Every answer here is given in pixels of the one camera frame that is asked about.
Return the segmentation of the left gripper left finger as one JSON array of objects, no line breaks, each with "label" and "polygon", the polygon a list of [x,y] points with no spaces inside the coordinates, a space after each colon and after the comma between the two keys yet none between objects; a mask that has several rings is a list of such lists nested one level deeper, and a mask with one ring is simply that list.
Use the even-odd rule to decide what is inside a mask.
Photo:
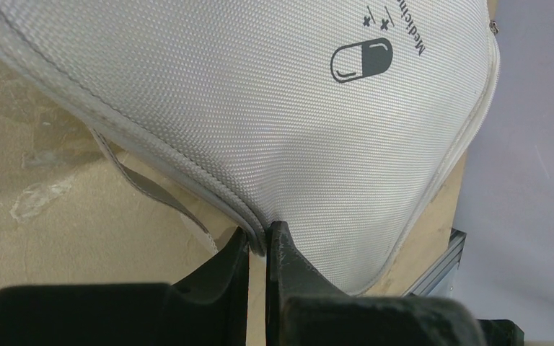
[{"label": "left gripper left finger", "polygon": [[249,249],[242,230],[175,284],[0,290],[0,345],[244,345]]}]

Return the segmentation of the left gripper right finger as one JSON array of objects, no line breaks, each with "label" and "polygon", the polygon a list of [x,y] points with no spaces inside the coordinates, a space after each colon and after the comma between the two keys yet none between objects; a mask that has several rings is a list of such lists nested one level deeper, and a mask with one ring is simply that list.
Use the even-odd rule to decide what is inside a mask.
[{"label": "left gripper right finger", "polygon": [[287,223],[267,230],[267,345],[485,345],[479,323],[445,298],[350,296],[296,248]]}]

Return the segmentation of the grey storage case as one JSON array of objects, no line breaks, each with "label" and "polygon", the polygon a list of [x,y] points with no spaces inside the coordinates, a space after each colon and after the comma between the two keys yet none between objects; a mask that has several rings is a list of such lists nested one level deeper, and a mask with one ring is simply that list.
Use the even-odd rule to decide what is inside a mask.
[{"label": "grey storage case", "polygon": [[0,58],[356,295],[389,267],[490,107],[485,1],[0,1]]}]

